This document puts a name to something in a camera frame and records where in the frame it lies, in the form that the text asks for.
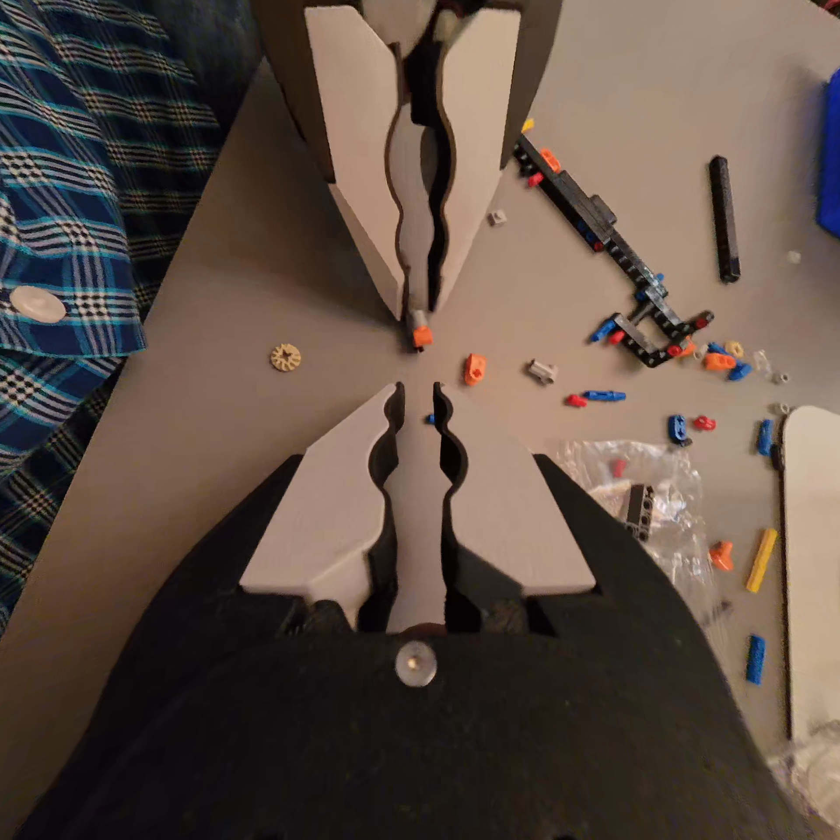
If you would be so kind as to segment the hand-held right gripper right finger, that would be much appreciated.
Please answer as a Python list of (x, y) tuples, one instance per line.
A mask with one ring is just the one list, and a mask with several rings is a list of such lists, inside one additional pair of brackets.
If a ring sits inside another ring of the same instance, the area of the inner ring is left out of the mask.
[(526, 631), (530, 601), (590, 595), (596, 580), (536, 455), (452, 385), (434, 384), (450, 632)]

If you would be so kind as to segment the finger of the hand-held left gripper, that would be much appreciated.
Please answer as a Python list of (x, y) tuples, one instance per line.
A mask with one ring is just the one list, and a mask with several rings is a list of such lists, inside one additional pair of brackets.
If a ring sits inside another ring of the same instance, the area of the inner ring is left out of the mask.
[(403, 208), (390, 167), (402, 109), (398, 46), (387, 45), (350, 5), (308, 7), (304, 16), (332, 163), (330, 192), (378, 294), (402, 321)]
[(501, 177), (521, 14), (483, 7), (449, 25), (434, 77), (437, 169), (429, 196), (433, 242), (428, 303), (449, 298)]

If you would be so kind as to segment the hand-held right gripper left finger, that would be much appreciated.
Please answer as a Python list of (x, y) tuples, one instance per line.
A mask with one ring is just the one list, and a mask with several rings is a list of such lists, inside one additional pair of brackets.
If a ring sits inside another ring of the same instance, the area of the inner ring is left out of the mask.
[(396, 526), (385, 483), (398, 467), (405, 389), (389, 384), (309, 446), (239, 585), (332, 602), (353, 630), (382, 632), (396, 598)]

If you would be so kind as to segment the black lego beam assembly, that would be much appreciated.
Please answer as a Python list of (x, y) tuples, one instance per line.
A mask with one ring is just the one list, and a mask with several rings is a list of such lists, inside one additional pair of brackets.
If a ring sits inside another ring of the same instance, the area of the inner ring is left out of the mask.
[(630, 315), (618, 312), (618, 328), (625, 332), (622, 345), (648, 369), (677, 359), (679, 347), (693, 340), (714, 319), (710, 310), (689, 319), (679, 317), (669, 305), (669, 291), (662, 274), (654, 273), (616, 228), (616, 216), (598, 195), (587, 195), (549, 150), (539, 150), (521, 133), (512, 152), (520, 175), (543, 174), (535, 187), (542, 191), (595, 254), (604, 254), (632, 283), (636, 302)]

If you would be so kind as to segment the short black lego beam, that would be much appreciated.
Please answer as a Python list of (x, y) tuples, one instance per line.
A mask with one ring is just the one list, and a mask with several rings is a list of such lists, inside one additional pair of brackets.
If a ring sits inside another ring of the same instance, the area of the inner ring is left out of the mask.
[(649, 540), (655, 511), (655, 489), (641, 483), (629, 490), (624, 527), (640, 543)]

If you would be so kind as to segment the long black lego axle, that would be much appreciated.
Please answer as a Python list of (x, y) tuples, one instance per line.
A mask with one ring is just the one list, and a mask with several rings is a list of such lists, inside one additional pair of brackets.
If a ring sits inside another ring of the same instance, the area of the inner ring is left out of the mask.
[(741, 277), (728, 159), (716, 154), (708, 164), (710, 198), (717, 247), (718, 274), (730, 285)]

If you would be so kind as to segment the small clear plastic bag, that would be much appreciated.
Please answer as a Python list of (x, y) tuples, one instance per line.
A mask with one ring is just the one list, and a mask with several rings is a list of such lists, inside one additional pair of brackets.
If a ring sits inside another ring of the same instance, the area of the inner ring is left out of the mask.
[[(627, 462), (624, 478), (613, 477), (615, 459)], [(560, 444), (557, 461), (623, 526), (631, 485), (652, 486), (655, 501), (649, 540), (636, 541), (666, 574), (706, 633), (731, 610), (720, 596), (708, 559), (700, 476), (686, 449), (630, 440), (567, 441)]]

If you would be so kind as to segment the blue plaid shirt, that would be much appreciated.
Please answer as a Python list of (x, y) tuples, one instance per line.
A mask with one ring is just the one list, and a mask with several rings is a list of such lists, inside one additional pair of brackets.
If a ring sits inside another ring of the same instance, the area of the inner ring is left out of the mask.
[(1, 633), (262, 57), (250, 2), (1, 2)]

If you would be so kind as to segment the blue object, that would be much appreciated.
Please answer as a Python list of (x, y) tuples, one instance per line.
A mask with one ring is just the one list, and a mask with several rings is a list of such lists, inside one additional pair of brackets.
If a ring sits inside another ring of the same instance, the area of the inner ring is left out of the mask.
[(816, 188), (816, 222), (839, 238), (839, 70), (825, 85)]

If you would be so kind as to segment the printed clear plastic bag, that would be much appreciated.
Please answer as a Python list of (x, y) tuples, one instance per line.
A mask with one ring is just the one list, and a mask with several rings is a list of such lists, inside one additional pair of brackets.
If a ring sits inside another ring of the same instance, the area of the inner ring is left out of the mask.
[(825, 722), (767, 759), (813, 838), (839, 838), (839, 720)]

